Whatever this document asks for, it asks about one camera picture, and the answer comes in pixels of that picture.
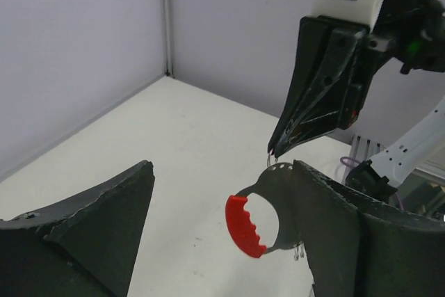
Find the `red handled metal keyring holder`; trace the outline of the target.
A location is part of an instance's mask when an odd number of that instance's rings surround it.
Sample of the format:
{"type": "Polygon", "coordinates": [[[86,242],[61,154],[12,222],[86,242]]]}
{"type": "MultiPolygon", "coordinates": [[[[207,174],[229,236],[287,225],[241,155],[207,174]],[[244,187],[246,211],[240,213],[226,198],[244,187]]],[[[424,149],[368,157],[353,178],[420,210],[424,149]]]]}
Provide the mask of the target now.
{"type": "Polygon", "coordinates": [[[227,229],[235,245],[246,255],[258,259],[276,250],[293,249],[296,261],[305,257],[305,245],[297,228],[295,206],[291,199],[292,174],[291,163],[276,163],[267,167],[253,185],[228,197],[225,204],[227,229]],[[257,226],[245,209],[252,194],[262,197],[277,214],[277,237],[270,247],[260,242],[257,226]]]}

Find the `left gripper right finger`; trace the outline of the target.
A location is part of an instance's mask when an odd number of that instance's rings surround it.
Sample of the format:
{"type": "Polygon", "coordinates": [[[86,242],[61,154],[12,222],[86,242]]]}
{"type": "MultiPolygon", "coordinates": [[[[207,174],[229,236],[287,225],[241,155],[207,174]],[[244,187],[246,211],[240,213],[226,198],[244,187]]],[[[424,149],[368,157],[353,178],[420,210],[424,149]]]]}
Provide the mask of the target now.
{"type": "Polygon", "coordinates": [[[316,296],[443,296],[444,223],[293,162],[293,214],[316,296]]]}

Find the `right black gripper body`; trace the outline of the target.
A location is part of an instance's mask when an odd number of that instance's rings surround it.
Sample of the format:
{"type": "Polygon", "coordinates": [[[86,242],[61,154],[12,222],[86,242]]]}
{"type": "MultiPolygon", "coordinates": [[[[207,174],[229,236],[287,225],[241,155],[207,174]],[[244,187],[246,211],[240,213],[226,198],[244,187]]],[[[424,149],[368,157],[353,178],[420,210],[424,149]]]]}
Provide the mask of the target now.
{"type": "Polygon", "coordinates": [[[444,4],[439,0],[383,0],[373,28],[376,37],[388,38],[385,51],[363,53],[362,74],[375,74],[390,59],[410,70],[444,72],[444,4]]]}

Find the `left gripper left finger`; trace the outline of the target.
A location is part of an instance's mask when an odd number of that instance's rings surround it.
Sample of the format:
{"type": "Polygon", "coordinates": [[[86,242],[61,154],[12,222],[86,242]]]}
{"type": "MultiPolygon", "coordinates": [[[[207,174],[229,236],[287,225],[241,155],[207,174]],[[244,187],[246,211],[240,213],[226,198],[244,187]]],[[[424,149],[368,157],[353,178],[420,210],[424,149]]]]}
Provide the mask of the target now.
{"type": "Polygon", "coordinates": [[[154,188],[141,161],[1,222],[2,296],[127,296],[154,188]]]}

